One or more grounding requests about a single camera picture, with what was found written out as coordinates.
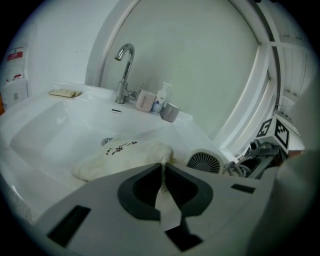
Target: gray cup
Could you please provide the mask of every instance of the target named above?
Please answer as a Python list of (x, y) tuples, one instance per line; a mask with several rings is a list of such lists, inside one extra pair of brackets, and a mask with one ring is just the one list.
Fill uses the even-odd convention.
[(172, 104), (172, 103), (168, 103), (164, 109), (161, 111), (161, 117), (162, 119), (168, 121), (168, 122), (174, 122), (178, 116), (180, 112), (180, 107)]

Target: wall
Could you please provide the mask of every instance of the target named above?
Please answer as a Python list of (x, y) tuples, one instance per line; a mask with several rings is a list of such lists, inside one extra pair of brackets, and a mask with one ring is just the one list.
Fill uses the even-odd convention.
[[(118, 0), (47, 0), (25, 22), (31, 32), (26, 60), (29, 95), (55, 82), (85, 83), (97, 34)], [(16, 35), (23, 40), (25, 33)]]
[(170, 101), (194, 117), (212, 138), (236, 106), (252, 70), (258, 43), (246, 21), (226, 0), (141, 0), (119, 30), (104, 68), (102, 87), (116, 89), (135, 47), (128, 88), (156, 93), (173, 85)]

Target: faucet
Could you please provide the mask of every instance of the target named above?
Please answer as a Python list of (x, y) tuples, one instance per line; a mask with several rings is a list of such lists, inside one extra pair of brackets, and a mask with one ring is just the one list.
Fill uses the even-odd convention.
[(118, 89), (117, 89), (116, 98), (115, 98), (115, 102), (118, 104), (124, 104), (125, 97), (132, 96), (135, 98), (137, 96), (137, 93), (135, 91), (128, 90), (128, 83), (127, 83), (129, 71), (135, 56), (134, 46), (131, 43), (125, 44), (119, 49), (119, 51), (116, 53), (114, 58), (120, 62), (127, 51), (129, 51), (129, 59), (126, 64), (122, 80), (119, 81), (118, 83)]

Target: white sink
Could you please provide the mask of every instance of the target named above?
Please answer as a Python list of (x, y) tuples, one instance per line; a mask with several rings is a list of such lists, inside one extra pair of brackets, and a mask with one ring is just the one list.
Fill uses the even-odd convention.
[(80, 84), (56, 87), (82, 90), (82, 95), (40, 94), (0, 117), (1, 173), (35, 217), (85, 183), (70, 170), (97, 152), (105, 138), (158, 140), (172, 146), (181, 163), (194, 149), (218, 152), (188, 114), (181, 112), (169, 123), (133, 104), (116, 104), (112, 90)]

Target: soap dispenser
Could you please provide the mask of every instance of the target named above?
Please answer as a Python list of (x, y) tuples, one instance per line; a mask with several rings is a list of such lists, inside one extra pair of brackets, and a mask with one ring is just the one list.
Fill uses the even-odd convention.
[(156, 94), (156, 97), (152, 106), (153, 112), (156, 112), (156, 113), (161, 112), (166, 100), (166, 96), (167, 96), (166, 90), (168, 87), (172, 87), (172, 85), (167, 82), (162, 83), (162, 89), (159, 90), (158, 93)]

